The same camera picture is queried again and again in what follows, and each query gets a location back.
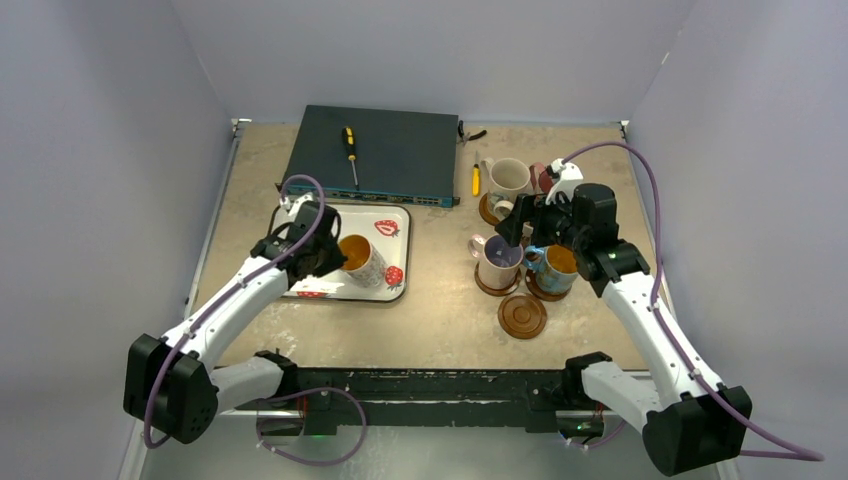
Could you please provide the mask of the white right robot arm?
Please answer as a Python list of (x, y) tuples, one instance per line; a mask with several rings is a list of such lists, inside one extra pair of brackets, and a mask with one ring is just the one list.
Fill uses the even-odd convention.
[(585, 183), (570, 193), (520, 194), (503, 205), (496, 232), (519, 244), (525, 226), (531, 243), (569, 249), (577, 271), (625, 327), (654, 385), (624, 373), (595, 352), (567, 360), (559, 393), (571, 405), (598, 402), (637, 430), (656, 469), (674, 476), (738, 457), (752, 401), (741, 386), (728, 387), (683, 337), (655, 277), (632, 243), (619, 236), (617, 201), (606, 185)]

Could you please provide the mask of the pink mug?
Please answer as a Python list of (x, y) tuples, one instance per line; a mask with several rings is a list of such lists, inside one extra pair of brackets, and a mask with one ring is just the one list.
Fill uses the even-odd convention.
[(535, 193), (547, 194), (554, 185), (554, 181), (547, 171), (547, 167), (536, 162), (529, 167), (531, 173), (531, 186)]

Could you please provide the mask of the blue butterfly mug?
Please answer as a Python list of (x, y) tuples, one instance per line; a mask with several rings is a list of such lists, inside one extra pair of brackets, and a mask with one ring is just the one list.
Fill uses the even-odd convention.
[(559, 245), (528, 246), (524, 251), (524, 266), (535, 273), (538, 285), (552, 294), (571, 289), (579, 278), (574, 254)]

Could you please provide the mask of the wooden coaster front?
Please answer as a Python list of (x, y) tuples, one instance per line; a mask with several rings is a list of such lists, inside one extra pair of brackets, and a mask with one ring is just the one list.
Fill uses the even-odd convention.
[(548, 319), (544, 305), (530, 294), (506, 297), (498, 307), (497, 317), (501, 328), (508, 335), (521, 340), (537, 337)]

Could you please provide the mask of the purple interior mug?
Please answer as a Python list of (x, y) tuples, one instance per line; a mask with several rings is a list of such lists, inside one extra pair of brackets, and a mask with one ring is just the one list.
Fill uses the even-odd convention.
[(468, 241), (468, 249), (477, 260), (482, 281), (496, 289), (510, 283), (524, 260), (524, 248), (521, 245), (512, 246), (499, 234), (486, 238), (475, 234)]

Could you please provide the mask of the cream floral mug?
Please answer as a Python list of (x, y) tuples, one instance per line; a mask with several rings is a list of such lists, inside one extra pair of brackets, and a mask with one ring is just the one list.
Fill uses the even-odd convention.
[(488, 200), (513, 201), (519, 194), (531, 191), (530, 167), (515, 158), (484, 158), (481, 163), (488, 173)]

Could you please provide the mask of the orange interior mug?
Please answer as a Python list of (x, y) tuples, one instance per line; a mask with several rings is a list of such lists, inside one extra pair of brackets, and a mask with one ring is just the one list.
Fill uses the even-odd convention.
[(353, 234), (343, 237), (339, 243), (346, 257), (341, 270), (362, 288), (373, 288), (384, 281), (387, 264), (381, 253), (364, 236)]

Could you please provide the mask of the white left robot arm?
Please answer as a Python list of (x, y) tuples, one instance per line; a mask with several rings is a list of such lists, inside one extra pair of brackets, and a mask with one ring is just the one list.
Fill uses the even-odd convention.
[(123, 409), (144, 424), (144, 435), (189, 444), (215, 417), (263, 399), (284, 409), (297, 399), (292, 363), (263, 351), (232, 367), (218, 363), (254, 318), (298, 281), (341, 268), (337, 210), (304, 197), (288, 221), (260, 239), (237, 273), (200, 309), (159, 337), (143, 334), (130, 346)]

